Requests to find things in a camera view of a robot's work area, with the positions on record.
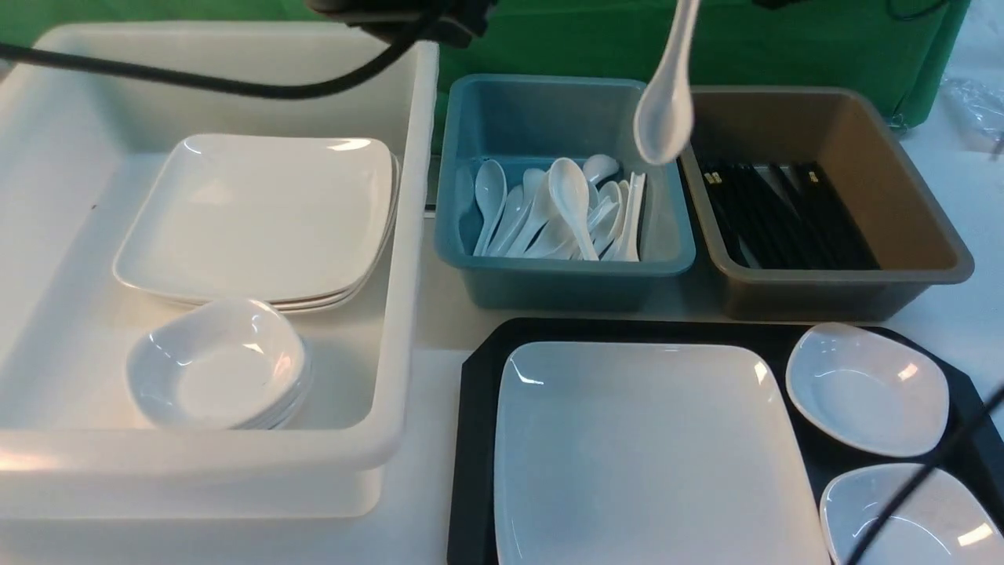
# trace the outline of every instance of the green backdrop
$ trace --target green backdrop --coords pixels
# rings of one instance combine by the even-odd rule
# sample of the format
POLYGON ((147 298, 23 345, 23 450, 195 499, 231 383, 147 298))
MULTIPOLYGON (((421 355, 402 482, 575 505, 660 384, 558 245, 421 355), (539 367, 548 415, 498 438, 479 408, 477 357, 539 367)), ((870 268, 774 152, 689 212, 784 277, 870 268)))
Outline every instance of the green backdrop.
MULTIPOLYGON (((911 12, 937 0, 894 1, 911 12)), ((885 2, 808 0, 770 11, 752 0, 704 0, 692 81, 845 86, 868 96, 892 122, 916 125, 934 102, 969 0, 913 22, 891 19, 885 2)), ((443 50, 440 89, 471 72, 648 79, 674 6, 675 0, 500 0, 484 39, 466 50, 443 50)), ((74 21, 316 17, 302 0, 0 0, 0 40, 29 44, 74 21)))

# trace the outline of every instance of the white table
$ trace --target white table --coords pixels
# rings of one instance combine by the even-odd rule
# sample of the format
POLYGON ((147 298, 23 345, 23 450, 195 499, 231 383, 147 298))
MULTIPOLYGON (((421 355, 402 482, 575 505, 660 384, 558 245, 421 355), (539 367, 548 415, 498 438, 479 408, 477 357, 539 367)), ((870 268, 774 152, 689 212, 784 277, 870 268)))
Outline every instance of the white table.
MULTIPOLYGON (((953 71, 1004 84, 1000 51, 981 50, 986 38, 972 24, 967 22, 953 71)), ((969 373, 986 396, 1004 384, 1004 159, 995 163, 985 153, 967 151, 944 100, 903 143, 977 267, 966 284, 925 293, 888 326, 969 373)), ((520 313, 477 310, 458 273, 437 258, 433 220, 426 221, 408 432, 372 513, 357 520, 0 523, 0 563, 445 563, 460 365, 492 330, 520 313)), ((667 289, 643 317, 724 320, 712 298, 700 293, 705 269, 696 265, 685 285, 667 289)), ((995 421, 1004 432, 1004 414, 995 421)))

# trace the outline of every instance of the black chopsticks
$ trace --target black chopsticks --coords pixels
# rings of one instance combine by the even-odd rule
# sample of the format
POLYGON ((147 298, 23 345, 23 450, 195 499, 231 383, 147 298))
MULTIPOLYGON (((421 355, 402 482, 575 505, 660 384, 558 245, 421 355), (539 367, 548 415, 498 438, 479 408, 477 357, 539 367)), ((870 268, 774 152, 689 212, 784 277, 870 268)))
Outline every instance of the black chopsticks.
POLYGON ((822 167, 798 163, 788 169, 701 164, 729 256, 766 269, 877 269, 822 167))

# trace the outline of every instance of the black cable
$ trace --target black cable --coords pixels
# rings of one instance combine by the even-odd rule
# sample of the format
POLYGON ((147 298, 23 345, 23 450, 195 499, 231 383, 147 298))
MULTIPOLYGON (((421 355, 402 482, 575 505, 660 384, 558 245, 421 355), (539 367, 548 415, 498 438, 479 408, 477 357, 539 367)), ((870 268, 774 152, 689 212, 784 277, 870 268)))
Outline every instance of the black cable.
POLYGON ((41 66, 51 66, 65 70, 78 70, 95 74, 107 74, 122 78, 136 78, 150 82, 161 82, 174 86, 198 88, 228 94, 239 94, 259 98, 297 100, 316 98, 343 92, 376 76, 409 49, 443 17, 453 6, 453 0, 436 0, 431 8, 414 22, 405 26, 401 34, 388 45, 381 54, 362 66, 336 78, 312 84, 262 84, 232 80, 193 72, 183 72, 158 68, 144 64, 112 61, 107 59, 43 51, 30 47, 20 47, 0 43, 0 58, 41 66))
POLYGON ((914 474, 913 477, 910 478, 910 481, 900 488, 900 490, 896 493, 896 496, 893 497, 893 500, 891 500, 889 504, 886 505, 886 508, 878 513, 874 523, 871 524, 871 527, 868 528, 864 537, 861 538, 861 541, 859 541, 854 547, 854 552, 850 554, 850 558, 847 559, 844 565, 857 565, 857 563, 861 560, 861 557, 864 555, 864 552, 867 551, 871 543, 875 541, 875 538, 878 537, 878 533, 882 532, 882 529, 886 526, 886 523, 889 522, 889 519, 896 514, 896 511, 900 510, 900 507, 910 500, 911 495, 917 491, 917 489, 928 479, 928 477, 931 477, 931 474, 935 472, 935 469, 945 463, 945 460, 948 459, 948 457, 955 451, 956 448, 959 447, 960 444, 965 442, 966 439, 972 436, 981 426, 987 423, 990 419, 990 414, 993 413, 1001 402, 1004 402, 1004 386, 997 389, 993 396, 990 397, 990 400, 988 400, 983 406, 983 409, 980 410, 980 412, 976 414, 973 419, 966 422, 966 425, 959 429, 958 432, 953 434, 948 442, 943 444, 941 449, 938 450, 933 458, 931 458, 931 461, 926 463, 924 467, 922 467, 917 473, 914 474))
POLYGON ((896 0, 886 0, 886 12, 889 13, 889 17, 895 19, 896 21, 914 21, 926 18, 938 10, 941 10, 945 6, 952 3, 952 0, 937 0, 934 4, 928 6, 927 8, 912 14, 904 14, 897 11, 896 6, 893 5, 895 2, 896 0))

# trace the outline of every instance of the blue plastic tray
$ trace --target blue plastic tray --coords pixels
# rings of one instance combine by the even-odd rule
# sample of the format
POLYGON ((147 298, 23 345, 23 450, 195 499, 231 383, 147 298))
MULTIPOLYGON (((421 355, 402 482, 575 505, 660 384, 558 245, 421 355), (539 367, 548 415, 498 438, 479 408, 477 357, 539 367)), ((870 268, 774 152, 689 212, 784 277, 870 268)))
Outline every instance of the blue plastic tray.
POLYGON ((480 74, 450 90, 436 250, 461 270, 475 304, 489 309, 631 311, 694 262, 694 233, 676 164, 645 163, 632 120, 645 84, 613 78, 480 74), (523 171, 546 170, 558 157, 579 164, 597 153, 623 171, 646 173, 639 231, 641 262, 476 257, 484 219, 473 179, 495 159, 511 185, 523 171))

